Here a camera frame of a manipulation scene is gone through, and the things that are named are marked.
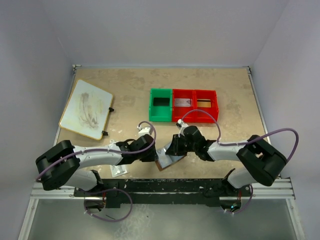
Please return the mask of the brown leather card holder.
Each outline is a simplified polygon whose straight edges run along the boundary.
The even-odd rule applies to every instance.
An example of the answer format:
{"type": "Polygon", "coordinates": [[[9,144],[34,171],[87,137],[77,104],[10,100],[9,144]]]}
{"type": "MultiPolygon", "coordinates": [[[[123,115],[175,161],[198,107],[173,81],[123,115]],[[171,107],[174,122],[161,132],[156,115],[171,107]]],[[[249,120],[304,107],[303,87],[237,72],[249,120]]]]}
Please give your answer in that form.
{"type": "Polygon", "coordinates": [[[164,169],[170,167],[171,165],[179,162],[180,160],[186,157],[186,155],[168,155],[166,154],[166,151],[167,150],[164,147],[156,150],[157,160],[155,161],[155,164],[159,171],[163,171],[164,169]]]}

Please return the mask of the white credit card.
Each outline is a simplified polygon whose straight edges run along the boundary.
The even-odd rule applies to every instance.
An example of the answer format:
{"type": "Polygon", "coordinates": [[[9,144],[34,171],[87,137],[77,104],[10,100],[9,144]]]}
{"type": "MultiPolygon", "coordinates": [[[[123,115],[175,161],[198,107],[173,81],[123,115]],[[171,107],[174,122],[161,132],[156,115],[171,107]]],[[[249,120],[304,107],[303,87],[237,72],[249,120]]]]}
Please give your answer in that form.
{"type": "Polygon", "coordinates": [[[166,149],[164,147],[158,149],[156,152],[158,155],[158,164],[162,169],[170,166],[173,163],[171,157],[166,154],[166,149]]]}

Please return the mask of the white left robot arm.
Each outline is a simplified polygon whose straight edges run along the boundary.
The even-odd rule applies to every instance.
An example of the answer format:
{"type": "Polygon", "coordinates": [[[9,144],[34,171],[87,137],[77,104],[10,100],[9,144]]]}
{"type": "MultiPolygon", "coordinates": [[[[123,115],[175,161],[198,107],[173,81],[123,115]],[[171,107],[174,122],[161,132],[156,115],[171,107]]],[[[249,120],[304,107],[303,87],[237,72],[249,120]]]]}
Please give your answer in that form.
{"type": "Polygon", "coordinates": [[[76,146],[70,140],[63,140],[35,160],[38,170],[35,181],[42,183],[45,191],[72,186],[98,196],[103,191],[102,180],[97,171],[84,168],[130,165],[137,160],[154,162],[158,159],[155,145],[156,137],[149,134],[98,148],[76,146]]]}

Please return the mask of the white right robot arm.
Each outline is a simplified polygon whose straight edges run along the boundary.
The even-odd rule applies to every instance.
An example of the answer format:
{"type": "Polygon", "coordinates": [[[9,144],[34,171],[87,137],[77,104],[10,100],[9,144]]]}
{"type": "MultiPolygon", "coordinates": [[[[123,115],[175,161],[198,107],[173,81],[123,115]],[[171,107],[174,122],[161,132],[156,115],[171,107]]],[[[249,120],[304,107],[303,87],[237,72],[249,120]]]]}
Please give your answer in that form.
{"type": "Polygon", "coordinates": [[[253,183],[270,187],[287,164],[286,157],[258,135],[252,135],[241,143],[219,143],[206,139],[194,125],[186,127],[182,134],[173,135],[165,150],[166,155],[173,157],[185,156],[190,152],[203,161],[242,163],[243,168],[230,170],[223,179],[222,190],[228,196],[253,183]]]}

